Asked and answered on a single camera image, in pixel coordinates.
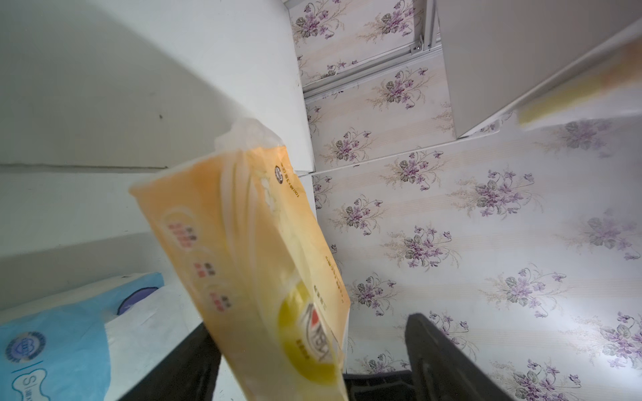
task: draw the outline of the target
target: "floral wallpaper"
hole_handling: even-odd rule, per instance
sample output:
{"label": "floral wallpaper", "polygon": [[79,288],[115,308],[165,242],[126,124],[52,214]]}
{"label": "floral wallpaper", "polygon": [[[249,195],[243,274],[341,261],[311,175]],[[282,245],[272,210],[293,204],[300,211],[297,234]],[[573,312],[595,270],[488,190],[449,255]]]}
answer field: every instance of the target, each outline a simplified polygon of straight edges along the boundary
{"label": "floral wallpaper", "polygon": [[423,0],[315,0],[290,9],[303,85],[419,39]]}
{"label": "floral wallpaper", "polygon": [[[452,141],[453,120],[439,51],[307,104],[317,171]],[[425,191],[440,169],[437,151],[415,152],[388,174],[390,185]]]}
{"label": "floral wallpaper", "polygon": [[524,132],[513,115],[484,137],[385,142],[408,113],[443,112],[424,62],[310,105],[329,157],[318,222],[352,297],[347,371],[408,368],[421,312],[516,400],[642,399],[642,119]]}

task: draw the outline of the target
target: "white panel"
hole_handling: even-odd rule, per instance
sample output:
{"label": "white panel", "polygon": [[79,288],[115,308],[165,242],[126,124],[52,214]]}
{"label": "white panel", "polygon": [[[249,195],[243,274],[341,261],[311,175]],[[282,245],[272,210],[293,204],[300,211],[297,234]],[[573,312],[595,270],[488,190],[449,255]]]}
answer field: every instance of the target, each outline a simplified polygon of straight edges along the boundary
{"label": "white panel", "polygon": [[463,135],[642,16],[639,0],[437,0]]}
{"label": "white panel", "polygon": [[279,0],[5,3],[1,163],[172,166],[250,115],[313,169]]}
{"label": "white panel", "polygon": [[315,192],[314,188],[312,187],[312,176],[304,175],[299,177],[299,179],[303,184],[303,189],[306,190],[306,197],[308,199],[308,203],[310,204],[310,208],[312,209],[312,213],[314,213],[315,218],[317,218],[317,209],[315,208]]}
{"label": "white panel", "polygon": [[127,193],[142,176],[0,174],[0,309],[120,274],[159,271],[177,282]]}

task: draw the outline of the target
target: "orange package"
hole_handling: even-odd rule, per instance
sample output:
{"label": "orange package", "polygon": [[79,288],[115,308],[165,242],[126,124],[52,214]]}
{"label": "orange package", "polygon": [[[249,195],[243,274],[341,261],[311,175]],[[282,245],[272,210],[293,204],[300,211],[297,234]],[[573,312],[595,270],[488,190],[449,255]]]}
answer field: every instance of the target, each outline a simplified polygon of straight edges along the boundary
{"label": "orange package", "polygon": [[245,119],[130,188],[248,400],[347,400],[350,300],[281,140]]}

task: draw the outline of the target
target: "blue tissue package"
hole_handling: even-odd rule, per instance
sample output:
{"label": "blue tissue package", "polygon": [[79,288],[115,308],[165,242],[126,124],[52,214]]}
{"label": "blue tissue package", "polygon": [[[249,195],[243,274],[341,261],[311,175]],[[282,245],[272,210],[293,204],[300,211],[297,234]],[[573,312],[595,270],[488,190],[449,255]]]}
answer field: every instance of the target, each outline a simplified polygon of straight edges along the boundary
{"label": "blue tissue package", "polygon": [[111,369],[105,322],[163,284],[152,273],[0,326],[0,400],[103,401]]}

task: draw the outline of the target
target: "plastic packaging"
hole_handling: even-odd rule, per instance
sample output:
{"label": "plastic packaging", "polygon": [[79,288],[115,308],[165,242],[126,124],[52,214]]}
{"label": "plastic packaging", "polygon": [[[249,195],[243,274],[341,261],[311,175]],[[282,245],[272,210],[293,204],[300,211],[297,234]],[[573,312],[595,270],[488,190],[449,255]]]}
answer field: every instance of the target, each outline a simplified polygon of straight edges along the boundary
{"label": "plastic packaging", "polygon": [[0,400],[103,401],[124,359],[114,364],[105,324],[163,283],[160,273],[114,277],[0,313],[10,319],[0,324]]}
{"label": "plastic packaging", "polygon": [[245,119],[130,192],[249,400],[345,400],[350,300],[281,140]]}

